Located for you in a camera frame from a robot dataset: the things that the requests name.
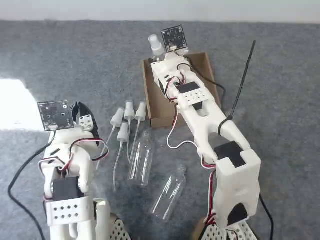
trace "black cable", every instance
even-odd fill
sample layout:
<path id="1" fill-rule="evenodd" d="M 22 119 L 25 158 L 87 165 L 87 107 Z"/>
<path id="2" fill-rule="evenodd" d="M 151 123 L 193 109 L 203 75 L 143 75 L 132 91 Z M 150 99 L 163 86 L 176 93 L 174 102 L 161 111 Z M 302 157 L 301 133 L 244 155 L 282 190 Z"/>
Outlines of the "black cable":
<path id="1" fill-rule="evenodd" d="M 174 51 L 174 52 L 175 52 L 175 54 L 178 55 L 179 57 L 184 57 L 185 59 L 187 59 L 187 60 L 189 61 L 189 63 L 190 63 L 190 67 L 191 67 L 197 74 L 199 74 L 200 77 L 202 77 L 202 78 L 203 78 L 204 80 L 206 80 L 207 82 L 209 82 L 209 83 L 211 83 L 211 84 L 213 84 L 213 85 L 216 85 L 217 87 L 219 87 L 219 88 L 221 88 L 221 89 L 223 90 L 222 96 L 221 96 L 221 110 L 222 110 L 223 113 L 225 113 L 224 102 L 225 102 L 225 96 L 226 96 L 226 93 L 227 93 L 225 87 L 222 86 L 221 84 L 216 83 L 215 81 L 212 81 L 211 79 L 205 77 L 205 76 L 199 71 L 199 69 L 197 69 L 197 68 L 195 67 L 193 61 L 191 60 L 191 58 L 190 58 L 189 56 L 180 55 L 180 54 L 177 53 L 177 51 Z"/>
<path id="2" fill-rule="evenodd" d="M 261 196 L 261 193 L 260 193 L 260 195 L 259 195 L 259 199 L 260 199 L 260 201 L 261 201 L 261 203 L 262 203 L 262 206 L 263 206 L 266 214 L 268 215 L 268 217 L 269 217 L 269 219 L 270 219 L 270 223 L 271 223 L 270 240 L 273 240 L 273 239 L 274 239 L 274 227 L 275 227 L 274 219 L 273 219 L 271 213 L 269 212 L 269 210 L 268 210 L 268 208 L 267 208 L 267 206 L 266 206 L 266 204 L 265 204 L 265 201 L 264 201 L 264 199 L 263 199 L 262 196 Z"/>
<path id="3" fill-rule="evenodd" d="M 223 124 L 225 124 L 225 122 L 227 122 L 228 120 L 232 120 L 233 117 L 234 117 L 234 113 L 235 113 L 235 110 L 236 110 L 236 106 L 238 104 L 238 101 L 239 101 L 239 98 L 240 98 L 240 94 L 241 94 L 241 91 L 242 91 L 242 88 L 244 87 L 244 83 L 245 83 L 245 80 L 246 80 L 246 76 L 247 76 L 247 72 L 248 72 L 248 68 L 249 68 L 249 64 L 250 64 L 250 61 L 251 61 L 251 58 L 252 58 L 252 54 L 254 53 L 254 49 L 255 49 L 255 45 L 256 45 L 256 40 L 253 41 L 252 43 L 252 46 L 251 46 L 251 50 L 250 50 L 250 54 L 249 54 L 249 57 L 246 61 L 246 64 L 245 64 L 245 69 L 244 69 L 244 73 L 243 73 L 243 76 L 242 76 L 242 80 L 241 80 L 241 83 L 240 83 L 240 86 L 239 86 L 239 90 L 238 90 L 238 93 L 236 95 L 236 98 L 235 98 L 235 101 L 233 103 L 233 107 L 232 107 L 232 110 L 229 114 L 229 116 L 223 120 L 219 127 L 218 127 L 218 134 L 221 136 L 221 127 L 223 126 Z"/>
<path id="4" fill-rule="evenodd" d="M 43 200 L 43 202 L 42 202 L 42 207 L 43 207 L 43 211 L 44 211 L 44 214 L 45 214 L 45 218 L 48 219 L 46 201 L 45 200 Z"/>
<path id="5" fill-rule="evenodd" d="M 250 54 L 249 54 L 249 57 L 248 57 L 248 59 L 246 61 L 246 64 L 245 64 L 245 69 L 244 69 L 244 73 L 243 73 L 242 80 L 241 80 L 241 83 L 240 83 L 240 87 L 239 87 L 239 90 L 238 90 L 238 94 L 236 95 L 236 98 L 235 98 L 235 101 L 234 101 L 230 116 L 234 115 L 236 106 L 238 104 L 238 101 L 239 101 L 239 98 L 240 98 L 240 94 L 241 94 L 242 88 L 243 88 L 245 80 L 246 80 L 246 76 L 247 76 L 249 64 L 250 64 L 250 61 L 251 61 L 251 58 L 252 58 L 252 54 L 254 53 L 255 45 L 256 45 L 256 40 L 254 40 L 253 43 L 252 43 Z"/>
<path id="6" fill-rule="evenodd" d="M 45 145 L 44 147 L 40 148 L 38 151 L 36 151 L 27 161 L 25 161 L 25 163 L 19 168 L 19 170 L 16 172 L 16 174 L 14 175 L 9 187 L 8 187 L 8 195 L 9 198 L 14 201 L 20 208 L 22 208 L 29 216 L 30 218 L 32 218 L 32 220 L 34 221 L 36 227 L 38 228 L 38 231 L 41 235 L 41 239 L 45 240 L 45 235 L 44 232 L 42 231 L 42 228 L 38 222 L 38 220 L 36 219 L 36 217 L 21 203 L 19 202 L 11 193 L 12 188 L 14 187 L 16 181 L 18 180 L 20 174 L 22 173 L 22 171 L 26 168 L 26 166 L 35 158 L 37 157 L 39 154 L 41 154 L 47 147 L 49 147 L 52 142 L 54 141 L 56 136 L 56 131 L 53 132 L 53 138 L 52 140 Z"/>
<path id="7" fill-rule="evenodd" d="M 182 66 L 182 65 L 188 66 L 188 67 L 190 68 L 190 71 L 191 71 L 192 67 L 191 67 L 189 64 L 184 63 L 184 62 L 183 62 L 183 63 L 179 63 L 179 64 L 176 66 L 176 69 L 179 70 L 179 67 Z"/>

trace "robotic arm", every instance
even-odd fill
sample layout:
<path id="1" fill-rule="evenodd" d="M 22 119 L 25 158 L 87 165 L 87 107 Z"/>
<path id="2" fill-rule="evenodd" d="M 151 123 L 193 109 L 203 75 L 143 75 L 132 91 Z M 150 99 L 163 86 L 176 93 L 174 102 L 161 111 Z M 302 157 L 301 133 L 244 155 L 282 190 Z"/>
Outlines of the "robotic arm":
<path id="1" fill-rule="evenodd" d="M 162 36 L 168 53 L 163 61 L 151 63 L 153 79 L 164 97 L 177 104 L 177 112 L 194 136 L 198 155 L 216 166 L 215 222 L 225 229 L 256 214 L 261 160 L 235 123 L 227 120 L 204 83 L 191 71 L 191 63 L 176 52 L 181 45 L 178 41 L 181 29 L 163 30 Z M 208 142 L 211 133 L 219 133 L 229 142 L 213 149 Z"/>
<path id="2" fill-rule="evenodd" d="M 44 126 L 56 131 L 51 134 L 53 141 L 39 162 L 45 178 L 50 239 L 106 240 L 110 238 L 110 205 L 104 199 L 92 199 L 89 195 L 94 174 L 91 156 L 99 152 L 97 142 L 103 141 L 94 137 L 93 115 L 80 115 L 79 124 L 71 123 L 77 115 L 68 118 L 71 115 L 67 102 L 62 103 L 66 106 L 62 108 L 60 103 L 39 103 Z"/>

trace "gray carpet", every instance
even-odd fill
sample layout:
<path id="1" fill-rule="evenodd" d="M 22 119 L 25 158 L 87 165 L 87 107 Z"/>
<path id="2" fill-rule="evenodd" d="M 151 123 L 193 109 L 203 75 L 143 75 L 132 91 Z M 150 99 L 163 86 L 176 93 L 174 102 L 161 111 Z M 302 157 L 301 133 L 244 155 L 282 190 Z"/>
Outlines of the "gray carpet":
<path id="1" fill-rule="evenodd" d="M 94 112 L 100 135 L 106 138 L 116 108 L 129 98 L 136 103 L 145 99 L 140 61 L 151 55 L 148 36 L 177 24 L 0 22 L 0 83 L 21 80 L 36 101 L 81 100 Z M 226 109 L 233 104 L 251 43 L 257 40 L 235 121 L 262 160 L 261 193 L 274 217 L 274 239 L 319 239 L 320 25 L 184 22 L 183 26 L 190 50 L 208 52 L 216 81 L 227 89 Z M 23 119 L 32 117 L 25 107 L 11 109 L 18 98 L 13 92 L 1 102 L 2 110 L 9 109 L 1 118 L 19 111 L 25 113 Z M 169 129 L 153 131 L 156 152 L 147 188 L 127 183 L 129 166 L 122 154 L 118 192 L 113 192 L 119 146 L 115 136 L 110 156 L 97 174 L 100 194 L 134 239 L 188 239 L 207 212 L 210 172 L 201 168 L 192 146 L 168 150 L 168 133 Z M 180 127 L 172 144 L 191 138 L 187 128 Z M 20 165 L 47 140 L 48 134 L 41 131 L 0 127 L 1 239 L 40 239 L 31 219 L 8 198 L 7 187 Z M 221 139 L 213 142 L 217 145 Z M 35 214 L 49 239 L 39 159 L 22 173 L 13 192 Z M 148 211 L 177 162 L 188 167 L 187 186 L 170 222 L 162 223 Z M 270 223 L 261 205 L 249 223 L 260 239 L 268 239 Z"/>

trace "empty bottle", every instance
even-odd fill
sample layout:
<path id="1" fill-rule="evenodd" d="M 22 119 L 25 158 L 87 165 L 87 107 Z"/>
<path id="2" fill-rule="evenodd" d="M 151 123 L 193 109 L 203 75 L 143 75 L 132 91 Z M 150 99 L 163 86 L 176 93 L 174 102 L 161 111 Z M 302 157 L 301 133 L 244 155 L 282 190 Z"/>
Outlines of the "empty bottle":
<path id="1" fill-rule="evenodd" d="M 142 137 L 136 142 L 133 151 L 128 179 L 141 186 L 147 186 L 155 152 L 150 131 L 142 133 Z"/>
<path id="2" fill-rule="evenodd" d="M 151 209 L 152 214 L 165 222 L 169 221 L 169 218 L 177 205 L 178 199 L 186 186 L 186 169 L 187 168 L 184 165 L 178 166 L 177 170 L 171 174 L 166 181 L 166 184 Z"/>

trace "cardboard box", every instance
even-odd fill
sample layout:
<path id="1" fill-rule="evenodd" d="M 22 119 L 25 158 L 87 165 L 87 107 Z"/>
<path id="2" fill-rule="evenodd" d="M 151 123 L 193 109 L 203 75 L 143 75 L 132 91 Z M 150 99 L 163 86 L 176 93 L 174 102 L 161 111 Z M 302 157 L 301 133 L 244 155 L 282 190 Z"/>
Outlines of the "cardboard box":
<path id="1" fill-rule="evenodd" d="M 189 54 L 188 56 L 191 58 L 194 66 L 206 78 L 215 81 L 209 57 L 206 52 Z M 162 91 L 155 83 L 151 65 L 148 60 L 142 61 L 142 70 L 146 105 L 151 128 L 171 127 L 175 115 L 175 104 L 169 103 L 169 100 L 165 98 Z M 199 75 L 198 77 L 204 82 L 205 86 L 214 96 L 215 102 L 220 106 L 217 87 L 214 84 L 202 79 Z M 179 116 L 177 125 L 181 125 L 183 123 L 183 118 Z"/>

